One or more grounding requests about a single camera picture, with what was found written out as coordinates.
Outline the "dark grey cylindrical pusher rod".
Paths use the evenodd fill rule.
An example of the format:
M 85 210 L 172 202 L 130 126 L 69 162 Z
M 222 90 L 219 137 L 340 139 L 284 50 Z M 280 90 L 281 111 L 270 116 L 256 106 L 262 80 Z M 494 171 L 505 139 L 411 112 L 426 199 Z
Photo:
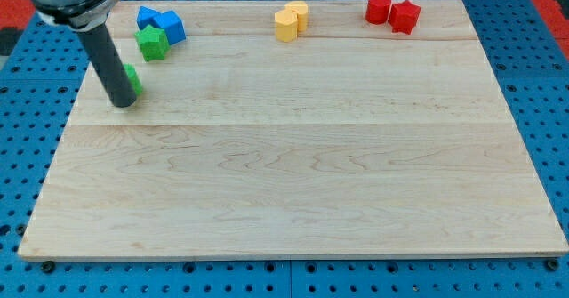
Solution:
M 137 95 L 105 24 L 76 33 L 111 104 L 131 106 Z

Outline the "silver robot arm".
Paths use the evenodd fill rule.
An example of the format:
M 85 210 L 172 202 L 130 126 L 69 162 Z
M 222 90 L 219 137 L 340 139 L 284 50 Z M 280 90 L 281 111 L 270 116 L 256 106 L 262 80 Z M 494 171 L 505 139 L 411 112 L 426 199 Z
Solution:
M 121 0 L 32 0 L 40 18 L 75 32 L 113 106 L 131 106 L 137 95 L 106 26 Z

